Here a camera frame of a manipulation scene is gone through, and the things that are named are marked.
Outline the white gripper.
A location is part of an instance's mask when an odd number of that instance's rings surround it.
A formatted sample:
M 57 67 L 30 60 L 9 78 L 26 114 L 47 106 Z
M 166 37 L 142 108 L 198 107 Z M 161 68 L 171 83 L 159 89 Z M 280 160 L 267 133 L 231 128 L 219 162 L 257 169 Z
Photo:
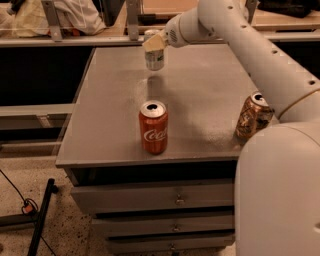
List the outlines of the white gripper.
M 200 42 L 206 39 L 209 31 L 200 23 L 198 11 L 193 8 L 183 12 L 171 20 L 165 26 L 165 32 L 151 36 L 143 44 L 146 52 L 163 50 L 168 44 L 180 48 L 185 45 Z

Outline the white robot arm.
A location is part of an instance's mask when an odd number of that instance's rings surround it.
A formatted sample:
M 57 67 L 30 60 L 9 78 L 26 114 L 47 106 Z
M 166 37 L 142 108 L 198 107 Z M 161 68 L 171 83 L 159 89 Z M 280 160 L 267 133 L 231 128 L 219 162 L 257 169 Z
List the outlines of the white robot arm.
M 239 0 L 198 0 L 148 51 L 221 38 L 273 112 L 238 158 L 236 256 L 320 256 L 320 80 L 254 29 Z

